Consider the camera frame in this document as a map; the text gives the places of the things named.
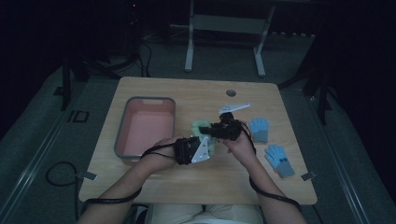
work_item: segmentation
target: person's left hand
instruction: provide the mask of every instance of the person's left hand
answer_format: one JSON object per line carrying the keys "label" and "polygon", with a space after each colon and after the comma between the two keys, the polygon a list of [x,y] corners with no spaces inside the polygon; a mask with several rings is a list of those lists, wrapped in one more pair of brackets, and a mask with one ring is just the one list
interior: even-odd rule
{"label": "person's left hand", "polygon": [[[167,144],[175,143],[178,138],[183,138],[182,134],[177,135],[173,138],[164,138],[163,140],[156,143],[154,146],[163,146]],[[164,147],[155,151],[158,154],[148,154],[139,163],[144,163],[144,167],[148,169],[150,175],[157,173],[161,170],[172,167],[176,160],[172,159],[175,157],[175,152],[173,147]]]}

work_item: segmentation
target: person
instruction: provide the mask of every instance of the person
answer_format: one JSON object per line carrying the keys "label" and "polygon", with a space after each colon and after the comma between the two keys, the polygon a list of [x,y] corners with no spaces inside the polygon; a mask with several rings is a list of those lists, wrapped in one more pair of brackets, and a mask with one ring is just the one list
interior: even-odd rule
{"label": "person", "polygon": [[[179,134],[174,138],[163,139],[155,146],[163,146],[175,143]],[[235,158],[244,166],[257,188],[285,197],[284,193],[265,171],[261,162],[256,157],[249,136],[241,133],[235,141],[229,139],[220,140],[229,149]],[[172,147],[164,147],[157,151],[163,155],[173,157]],[[158,154],[148,154],[128,170],[113,186],[106,190],[100,198],[124,198],[128,197],[144,185],[145,181],[153,174],[168,169],[176,164],[175,160]],[[291,203],[282,202],[273,198],[265,197],[257,193],[263,215],[267,223],[306,223],[299,209]],[[133,200],[127,203],[96,204],[93,203],[81,215],[78,223],[122,223]],[[261,213],[254,206],[247,205],[209,205],[202,212],[201,205],[182,205],[184,209],[175,209],[172,206],[155,204],[148,208],[146,223],[262,223]]]}

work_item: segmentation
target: white desk leg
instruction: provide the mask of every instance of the white desk leg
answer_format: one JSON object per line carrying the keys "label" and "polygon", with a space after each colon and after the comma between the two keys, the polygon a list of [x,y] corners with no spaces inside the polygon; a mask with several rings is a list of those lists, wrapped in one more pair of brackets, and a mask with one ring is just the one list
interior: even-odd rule
{"label": "white desk leg", "polygon": [[262,37],[260,38],[260,42],[257,47],[253,48],[254,59],[256,60],[257,72],[259,77],[265,76],[264,65],[262,64],[262,46],[264,45],[265,37],[268,35],[268,30],[270,28],[271,19],[274,16],[275,7],[271,7],[265,20],[265,24],[262,27]]}
{"label": "white desk leg", "polygon": [[194,1],[190,0],[190,26],[189,26],[189,45],[187,46],[186,64],[184,70],[190,72],[192,70],[192,58],[194,54]]}

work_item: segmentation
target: gray carpet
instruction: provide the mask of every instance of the gray carpet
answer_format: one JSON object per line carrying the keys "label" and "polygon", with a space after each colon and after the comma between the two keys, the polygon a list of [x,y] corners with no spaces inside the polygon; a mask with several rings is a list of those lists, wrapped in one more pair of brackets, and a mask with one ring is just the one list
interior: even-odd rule
{"label": "gray carpet", "polygon": [[[312,43],[312,38],[301,36],[268,36],[262,54],[267,76],[261,78],[256,75],[252,49],[246,45],[230,45],[221,41],[221,38],[217,38],[216,45],[208,38],[198,39],[192,71],[185,73],[185,36],[178,35],[169,43],[158,42],[161,39],[153,37],[155,35],[147,38],[146,42],[152,50],[148,70],[153,78],[195,78],[275,84],[295,74]],[[146,62],[149,49],[142,46],[141,53]],[[138,77],[139,66],[135,64],[119,73],[122,76]],[[74,87],[79,85],[82,93],[74,98],[74,103],[65,112],[59,110],[61,98],[52,95],[60,81],[60,71],[49,77],[0,143],[0,176],[2,180],[6,180],[2,181],[4,184],[0,187],[2,207],[24,167],[45,140],[54,121],[63,113],[68,118],[71,110],[88,111],[90,116],[86,123],[67,120],[62,122],[62,128],[53,139],[48,155],[21,203],[17,204],[9,223],[75,222],[74,187],[54,187],[46,181],[45,173],[58,161],[70,161],[78,170],[87,169],[117,81],[92,74],[86,85],[74,82]],[[318,175],[313,179],[313,184],[318,195],[316,208],[323,222],[359,223],[332,161],[333,154],[330,149],[333,148],[356,189],[369,222],[396,223],[395,205],[376,175],[345,111],[329,97],[332,110],[326,112],[328,125],[323,127],[315,114],[316,102],[307,100],[301,92],[303,84],[304,82],[300,82],[292,85],[281,94],[307,168]],[[73,180],[72,170],[67,166],[54,170],[51,177],[54,181],[63,183]],[[312,206],[304,206],[303,213],[308,223],[320,223]]]}

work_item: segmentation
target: floor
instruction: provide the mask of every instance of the floor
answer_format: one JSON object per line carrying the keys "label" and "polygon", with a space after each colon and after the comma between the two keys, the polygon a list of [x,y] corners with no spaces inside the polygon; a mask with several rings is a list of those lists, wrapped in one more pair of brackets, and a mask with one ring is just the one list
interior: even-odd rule
{"label": "floor", "polygon": [[[140,47],[143,64],[136,62],[115,71],[120,76],[191,78],[279,84],[292,77],[314,37],[269,35],[262,51],[266,77],[258,77],[251,36],[197,34],[192,71],[184,72],[187,31],[172,28],[170,41],[154,33]],[[114,62],[122,60],[112,58]],[[117,80],[90,68],[87,83],[72,82],[72,102],[60,111],[62,98],[53,91],[62,85],[62,69],[52,74],[20,119],[0,142],[1,223],[74,223],[75,188],[58,188],[46,180],[48,169],[59,161],[87,169]],[[318,195],[315,206],[304,206],[308,223],[396,223],[396,208],[380,182],[364,145],[346,112],[331,96],[327,125],[317,116],[316,97],[302,93],[304,80],[281,95]],[[68,118],[73,111],[90,112],[85,123]],[[62,183],[73,181],[63,166],[51,172]],[[82,202],[77,202],[80,209]]]}

